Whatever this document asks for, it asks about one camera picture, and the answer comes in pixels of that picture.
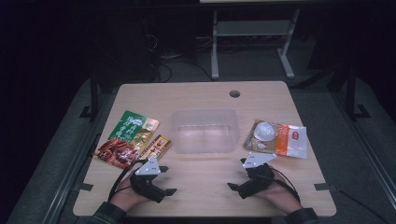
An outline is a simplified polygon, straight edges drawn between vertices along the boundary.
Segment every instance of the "sleeve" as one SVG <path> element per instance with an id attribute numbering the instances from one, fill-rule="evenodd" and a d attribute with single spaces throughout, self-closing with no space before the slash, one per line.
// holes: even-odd
<path id="1" fill-rule="evenodd" d="M 286 216 L 287 224 L 318 224 L 318 216 L 312 208 L 303 208 Z"/>
<path id="2" fill-rule="evenodd" d="M 88 224 L 121 224 L 126 212 L 112 203 L 102 203 L 96 210 Z"/>

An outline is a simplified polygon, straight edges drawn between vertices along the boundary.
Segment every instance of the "clear plastic container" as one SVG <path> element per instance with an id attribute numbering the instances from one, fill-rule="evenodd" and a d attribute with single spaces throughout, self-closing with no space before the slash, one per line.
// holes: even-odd
<path id="1" fill-rule="evenodd" d="M 177 153 L 224 153 L 239 140 L 236 112 L 228 108 L 178 110 L 172 115 Z"/>

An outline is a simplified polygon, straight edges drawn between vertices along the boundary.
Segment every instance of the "human hand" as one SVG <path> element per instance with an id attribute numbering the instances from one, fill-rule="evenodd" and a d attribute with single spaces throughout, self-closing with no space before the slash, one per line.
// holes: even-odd
<path id="1" fill-rule="evenodd" d="M 132 189 L 130 177 L 133 173 L 134 171 L 132 171 L 125 179 L 120 182 L 116 193 L 110 200 L 110 203 L 116 205 L 125 212 L 128 212 L 139 203 L 149 201 L 148 198 L 134 192 Z"/>
<path id="2" fill-rule="evenodd" d="M 285 179 L 278 172 L 274 172 L 274 174 L 274 179 L 286 183 Z M 288 190 L 278 185 L 276 182 L 273 182 L 267 189 L 256 193 L 255 196 L 268 200 L 286 214 L 303 208 Z"/>

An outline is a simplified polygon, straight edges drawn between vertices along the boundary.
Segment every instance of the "white metal frame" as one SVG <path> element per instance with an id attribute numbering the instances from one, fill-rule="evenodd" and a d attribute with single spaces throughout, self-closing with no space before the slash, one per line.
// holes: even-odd
<path id="1" fill-rule="evenodd" d="M 211 54 L 212 62 L 212 78 L 219 79 L 219 62 L 218 62 L 218 36 L 233 35 L 284 35 L 286 37 L 285 44 L 277 50 L 280 61 L 285 69 L 288 78 L 294 78 L 287 52 L 290 41 L 294 33 L 294 28 L 300 9 L 297 8 L 293 12 L 291 20 L 284 21 L 218 21 L 218 12 L 213 14 L 213 47 Z"/>

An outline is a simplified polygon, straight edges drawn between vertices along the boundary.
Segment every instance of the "food package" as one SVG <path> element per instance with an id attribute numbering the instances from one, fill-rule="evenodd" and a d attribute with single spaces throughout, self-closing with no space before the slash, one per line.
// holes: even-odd
<path id="1" fill-rule="evenodd" d="M 141 153 L 140 153 L 140 159 L 150 159 L 153 157 L 157 157 L 157 160 L 159 160 L 163 154 L 166 152 L 166 150 L 169 149 L 169 147 L 172 146 L 171 140 L 169 140 L 167 137 L 164 137 L 162 135 L 158 135 Z"/>
<path id="2" fill-rule="evenodd" d="M 246 150 L 306 159 L 306 127 L 256 119 L 243 147 Z"/>
<path id="3" fill-rule="evenodd" d="M 108 140 L 93 152 L 93 157 L 121 169 L 139 160 L 160 122 L 125 111 Z"/>

